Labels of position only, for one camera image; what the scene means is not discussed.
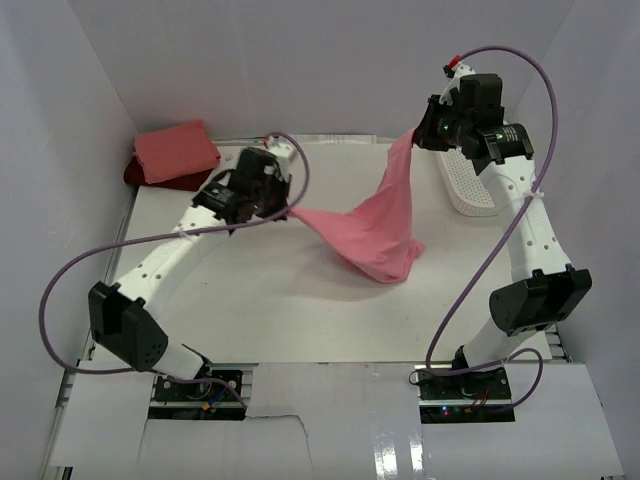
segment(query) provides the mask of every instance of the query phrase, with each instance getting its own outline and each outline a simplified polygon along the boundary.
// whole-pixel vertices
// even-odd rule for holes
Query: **pink cloth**
[[[387,169],[378,190],[353,211],[342,214],[294,208],[336,252],[380,283],[409,276],[424,245],[411,235],[411,147],[413,129],[389,149]]]
[[[220,163],[220,152],[207,137],[202,120],[136,135],[134,145],[150,184],[211,170]]]

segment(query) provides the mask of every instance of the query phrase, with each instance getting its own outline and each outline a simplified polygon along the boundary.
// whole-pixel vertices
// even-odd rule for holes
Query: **purple cable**
[[[116,242],[116,243],[111,243],[111,244],[108,244],[108,245],[103,245],[101,247],[92,248],[91,250],[87,250],[86,252],[84,252],[84,253],[78,255],[77,257],[69,260],[69,262],[67,262],[60,270],[58,270],[56,272],[56,274],[53,276],[53,278],[51,278],[51,280],[49,281],[47,287],[44,289],[44,293],[42,294],[42,298],[40,299],[40,307],[38,309],[38,328],[40,330],[40,338],[42,339],[42,343],[44,344],[44,348],[47,350],[47,353],[53,359],[54,362],[56,362],[58,365],[60,365],[61,367],[63,367],[64,369],[66,369],[66,370],[68,370],[68,371],[70,371],[72,373],[84,373],[84,374],[88,374],[88,375],[110,375],[110,374],[113,374],[113,373],[124,373],[124,372],[133,371],[132,368],[115,368],[115,369],[110,369],[110,370],[90,370],[90,369],[86,369],[86,368],[79,368],[79,367],[76,367],[75,365],[70,364],[69,362],[65,361],[64,359],[62,359],[55,352],[55,350],[53,349],[53,347],[51,345],[51,341],[49,340],[49,336],[47,335],[47,330],[46,330],[46,325],[45,325],[45,310],[46,310],[46,307],[47,307],[47,301],[49,300],[49,296],[51,295],[51,291],[53,290],[53,287],[56,285],[56,283],[58,283],[58,280],[60,280],[60,278],[71,267],[73,267],[77,263],[81,262],[85,258],[91,257],[91,256],[96,255],[96,254],[101,253],[101,252],[105,252],[107,250],[113,250],[115,248],[128,247],[128,246],[131,246],[131,245],[139,245],[141,243],[157,242],[157,241],[160,241],[160,240],[169,240],[169,239],[172,239],[172,238],[180,238],[184,234],[197,235],[197,234],[201,234],[201,233],[225,232],[225,231],[228,231],[228,230],[237,230],[237,229],[240,229],[240,228],[248,228],[248,227],[256,227],[258,225],[264,225],[265,223],[269,223],[269,222],[271,222],[273,220],[276,220],[276,219],[282,217],[283,215],[288,213],[289,210],[291,210],[298,203],[300,203],[300,201],[302,200],[304,195],[307,193],[307,188],[309,187],[309,177],[310,177],[309,160],[307,159],[307,156],[304,153],[304,150],[302,149],[300,144],[298,142],[296,142],[288,134],[281,133],[281,132],[274,132],[274,133],[271,133],[270,136],[279,136],[279,137],[286,138],[289,142],[291,142],[291,144],[296,148],[296,150],[298,150],[298,153],[300,154],[300,158],[302,158],[302,163],[304,164],[304,171],[305,171],[304,182],[302,184],[302,188],[300,189],[300,193],[293,199],[293,201],[287,207],[277,211],[276,213],[274,213],[272,215],[269,215],[268,217],[261,218],[259,220],[253,220],[253,221],[247,222],[247,223],[221,225],[221,226],[217,226],[217,227],[194,228],[192,230],[184,230],[182,232],[163,233],[163,234],[160,234],[160,235],[152,235],[152,236],[149,236],[149,237],[133,238],[131,240],[124,240],[122,242]],[[221,381],[217,381],[217,380],[214,380],[214,379],[202,379],[202,380],[199,380],[199,381],[187,381],[187,382],[183,382],[183,383],[204,383],[204,382],[208,382],[209,380],[211,380],[212,383],[220,383],[221,382]],[[226,388],[228,390],[230,390],[232,393],[235,393],[235,391],[231,387],[229,387],[228,384],[226,385]]]
[[[553,152],[556,147],[556,138],[558,136],[558,105],[556,102],[556,95],[555,95],[555,92],[553,91],[551,80],[549,79],[549,76],[542,68],[542,65],[540,65],[540,63],[538,63],[538,61],[535,60],[534,58],[530,57],[526,53],[521,52],[520,50],[517,50],[515,48],[505,47],[502,45],[487,45],[485,47],[480,47],[480,48],[476,48],[474,50],[468,51],[467,53],[460,56],[459,61],[462,61],[465,58],[470,57],[471,55],[475,55],[476,53],[482,53],[482,52],[488,52],[488,51],[508,52],[526,60],[531,66],[533,66],[533,68],[535,68],[538,71],[538,73],[542,77],[542,80],[544,81],[545,86],[547,87],[547,92],[549,93],[549,100],[551,101],[551,117],[552,117],[551,141],[549,142],[549,150],[547,151],[547,156],[545,157],[544,162],[542,163],[542,168],[540,169],[540,173],[538,174],[538,177],[536,178],[536,180],[533,182],[531,186],[531,191],[535,193],[540,188],[540,184],[542,183],[542,180],[546,175],[547,170],[549,169],[549,165],[551,163],[551,157],[553,157]],[[487,270],[489,265],[491,265],[491,262],[493,262],[493,260],[496,258],[500,250],[502,250],[502,247],[506,245],[507,241],[509,240],[509,237],[511,237],[511,234],[513,233],[516,226],[518,225],[518,223],[526,213],[527,208],[529,208],[529,205],[531,204],[532,201],[533,201],[533,197],[527,197],[524,200],[522,207],[518,211],[517,215],[515,216],[515,218],[509,225],[509,227],[505,230],[504,234],[502,235],[502,237],[500,238],[496,246],[493,248],[491,253],[489,253],[489,256],[482,263],[482,265],[480,265],[480,268],[478,268],[478,271],[473,275],[473,277],[471,277],[471,280],[469,281],[467,286],[464,287],[464,289],[462,290],[462,293],[460,293],[460,296],[456,299],[455,302],[453,302],[453,305],[451,305],[451,308],[449,309],[447,314],[444,316],[442,323],[436,330],[436,333],[434,334],[433,339],[431,340],[431,344],[429,345],[429,349],[427,350],[427,356],[425,359],[425,367],[429,373],[436,376],[452,377],[455,375],[463,375],[465,373],[475,372],[485,368],[502,365],[503,363],[509,362],[514,358],[522,355],[523,353],[535,354],[538,357],[538,375],[536,377],[535,382],[533,383],[533,386],[520,400],[511,404],[509,407],[506,407],[506,410],[515,408],[516,406],[524,403],[533,394],[534,390],[540,383],[540,378],[542,377],[542,369],[544,366],[544,362],[542,359],[542,355],[540,355],[540,352],[538,352],[537,350],[534,350],[533,348],[522,348],[504,360],[495,360],[492,362],[483,363],[481,365],[476,365],[471,368],[462,368],[459,370],[449,370],[449,371],[442,371],[442,369],[432,369],[431,359],[433,357],[433,352],[435,351],[436,345],[438,344],[438,341],[440,340],[440,337],[442,336],[442,333],[444,332],[445,328],[447,328],[447,325],[449,325],[449,322],[453,318],[453,315],[456,313],[458,308],[460,308],[460,305],[462,305],[462,302],[467,298],[467,296],[469,295],[473,287],[476,285],[476,283],[478,283],[478,280],[480,280],[480,277],[482,277],[482,275]]]

